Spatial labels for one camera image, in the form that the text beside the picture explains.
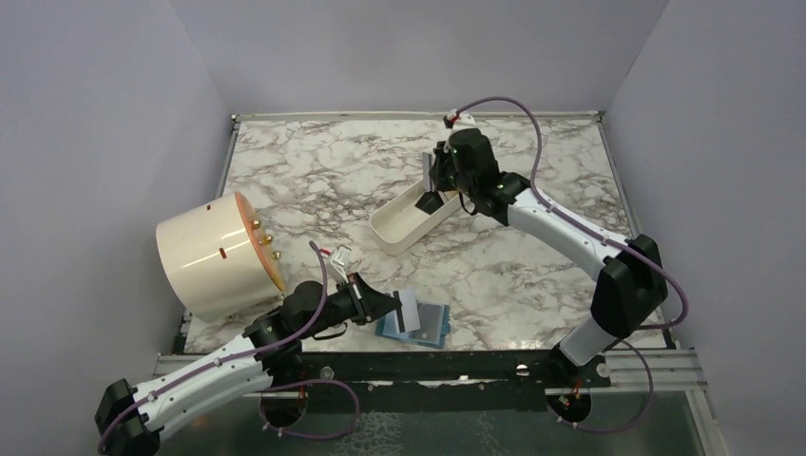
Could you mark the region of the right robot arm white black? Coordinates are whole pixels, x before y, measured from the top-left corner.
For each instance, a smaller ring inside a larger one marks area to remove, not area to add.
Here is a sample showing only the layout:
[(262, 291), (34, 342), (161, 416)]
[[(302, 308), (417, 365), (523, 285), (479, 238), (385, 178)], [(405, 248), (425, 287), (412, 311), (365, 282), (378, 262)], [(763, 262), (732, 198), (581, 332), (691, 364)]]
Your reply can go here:
[(550, 378), (570, 387), (586, 364), (635, 332), (668, 296), (657, 243), (628, 238), (570, 214), (534, 191), (528, 178), (500, 170), (489, 138), (475, 127), (438, 142), (429, 171), (435, 189), (457, 191), (474, 214), (540, 239), (595, 281), (588, 316), (552, 350)]

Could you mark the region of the blue leather card holder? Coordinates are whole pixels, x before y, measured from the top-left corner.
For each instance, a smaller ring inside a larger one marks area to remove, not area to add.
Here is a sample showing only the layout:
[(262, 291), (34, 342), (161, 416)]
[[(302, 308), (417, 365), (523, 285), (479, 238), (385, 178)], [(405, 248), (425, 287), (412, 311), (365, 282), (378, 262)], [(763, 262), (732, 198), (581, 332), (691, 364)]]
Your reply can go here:
[(392, 312), (377, 322), (375, 335), (405, 344), (442, 350), (451, 331), (450, 310), (448, 304), (418, 301), (416, 304), (418, 323), (413, 329), (401, 332), (397, 314)]

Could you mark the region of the white credit card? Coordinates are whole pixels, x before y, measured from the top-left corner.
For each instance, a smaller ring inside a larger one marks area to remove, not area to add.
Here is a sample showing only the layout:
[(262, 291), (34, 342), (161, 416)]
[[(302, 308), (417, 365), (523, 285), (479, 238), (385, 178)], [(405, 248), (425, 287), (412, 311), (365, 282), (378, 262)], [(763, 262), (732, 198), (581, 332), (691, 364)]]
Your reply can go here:
[(411, 333), (421, 328), (418, 302), (414, 289), (402, 289), (393, 292), (402, 303), (401, 308), (395, 313), (397, 330), (400, 333)]

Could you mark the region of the white oblong plastic tray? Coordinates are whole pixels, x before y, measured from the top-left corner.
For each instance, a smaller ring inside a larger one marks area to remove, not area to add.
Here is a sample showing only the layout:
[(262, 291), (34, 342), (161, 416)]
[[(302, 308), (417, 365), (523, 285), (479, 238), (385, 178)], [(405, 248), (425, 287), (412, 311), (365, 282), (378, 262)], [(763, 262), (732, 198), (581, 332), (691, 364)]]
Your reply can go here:
[(384, 253), (402, 254), (460, 207), (458, 192), (440, 192), (445, 205), (429, 216), (415, 208), (425, 192), (423, 179), (420, 179), (370, 215), (373, 239)]

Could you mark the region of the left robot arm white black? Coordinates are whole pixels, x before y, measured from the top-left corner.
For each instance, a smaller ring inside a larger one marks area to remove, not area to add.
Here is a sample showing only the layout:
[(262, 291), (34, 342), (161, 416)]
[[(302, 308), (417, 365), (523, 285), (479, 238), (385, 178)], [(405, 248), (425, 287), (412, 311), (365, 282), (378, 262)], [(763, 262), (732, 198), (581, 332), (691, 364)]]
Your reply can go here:
[(102, 455), (153, 455), (193, 418), (244, 394), (287, 390), (303, 379), (301, 342), (351, 321), (364, 325), (399, 310), (395, 294), (357, 273), (337, 285), (304, 281), (282, 304), (203, 358), (155, 380), (109, 385), (94, 416)]

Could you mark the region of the grey card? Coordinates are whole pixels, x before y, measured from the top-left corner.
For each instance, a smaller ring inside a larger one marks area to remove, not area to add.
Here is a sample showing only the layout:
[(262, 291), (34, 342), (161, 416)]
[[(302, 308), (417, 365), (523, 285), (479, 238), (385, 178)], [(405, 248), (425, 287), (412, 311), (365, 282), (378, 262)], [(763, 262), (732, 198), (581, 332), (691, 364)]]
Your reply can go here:
[(424, 302), (418, 304), (417, 310), (420, 328), (412, 333), (412, 340), (426, 346), (442, 348), (446, 306)]

